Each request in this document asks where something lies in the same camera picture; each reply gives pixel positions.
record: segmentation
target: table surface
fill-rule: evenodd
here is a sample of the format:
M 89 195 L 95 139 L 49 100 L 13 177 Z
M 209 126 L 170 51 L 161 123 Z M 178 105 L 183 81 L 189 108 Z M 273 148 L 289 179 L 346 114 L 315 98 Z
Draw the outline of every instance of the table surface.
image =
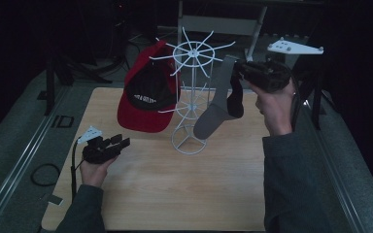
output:
M 122 134 L 131 140 L 103 184 L 102 216 L 108 230 L 264 230 L 261 138 L 268 133 L 253 92 L 244 93 L 244 116 L 225 121 L 203 151 L 193 155 L 171 143 L 182 119 L 178 113 L 160 133 L 122 128 L 117 122 L 121 94 L 121 88 L 95 88 L 76 134 L 78 139 L 94 126 L 104 139 Z M 189 94 L 182 92 L 179 106 Z M 85 145 L 77 146 L 76 164 Z M 186 150 L 194 147 L 193 141 L 185 144 Z M 71 159 L 72 147 L 53 192 L 63 203 L 48 205 L 44 229 L 55 229 L 71 204 Z

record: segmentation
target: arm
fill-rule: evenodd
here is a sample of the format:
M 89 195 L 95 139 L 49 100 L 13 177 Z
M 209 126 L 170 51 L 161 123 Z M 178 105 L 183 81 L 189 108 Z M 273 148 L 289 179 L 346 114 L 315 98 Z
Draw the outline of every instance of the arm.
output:
M 249 83 L 258 95 L 270 137 L 262 139 L 264 160 L 264 226 L 267 232 L 330 232 L 317 187 L 290 124 L 293 83 L 267 93 Z
M 86 161 L 82 163 L 83 184 L 56 232 L 106 232 L 101 215 L 104 192 L 101 186 L 107 176 L 108 167 L 116 159 L 115 157 L 103 164 L 90 164 Z

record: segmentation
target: gray sleeve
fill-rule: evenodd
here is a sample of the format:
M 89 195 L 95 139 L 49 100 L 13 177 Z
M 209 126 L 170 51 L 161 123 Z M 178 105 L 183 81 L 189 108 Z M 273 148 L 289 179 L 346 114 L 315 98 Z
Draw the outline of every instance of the gray sleeve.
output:
M 295 133 L 262 139 L 267 232 L 331 232 Z
M 106 232 L 101 216 L 103 193 L 99 187 L 82 184 L 56 232 Z

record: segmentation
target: hand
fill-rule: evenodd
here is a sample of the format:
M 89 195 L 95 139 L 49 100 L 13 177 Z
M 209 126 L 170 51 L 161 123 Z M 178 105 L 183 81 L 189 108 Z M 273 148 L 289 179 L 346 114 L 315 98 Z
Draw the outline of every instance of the hand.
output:
M 264 115 L 265 126 L 271 136 L 285 135 L 292 132 L 290 110 L 295 88 L 292 80 L 281 90 L 268 93 L 248 82 L 251 90 L 258 96 L 256 107 Z
M 102 164 L 92 164 L 84 161 L 80 166 L 83 184 L 101 187 L 108 174 L 108 167 L 116 159 L 117 156 Z

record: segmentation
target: red baseball cap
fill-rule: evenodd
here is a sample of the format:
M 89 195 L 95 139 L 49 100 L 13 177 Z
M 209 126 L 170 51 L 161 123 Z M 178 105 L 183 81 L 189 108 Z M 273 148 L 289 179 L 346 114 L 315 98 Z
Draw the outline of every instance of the red baseball cap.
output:
M 152 60 L 150 57 L 172 55 L 165 41 L 140 52 L 124 80 L 118 106 L 120 126 L 141 132 L 157 133 L 171 121 L 181 89 L 173 58 Z

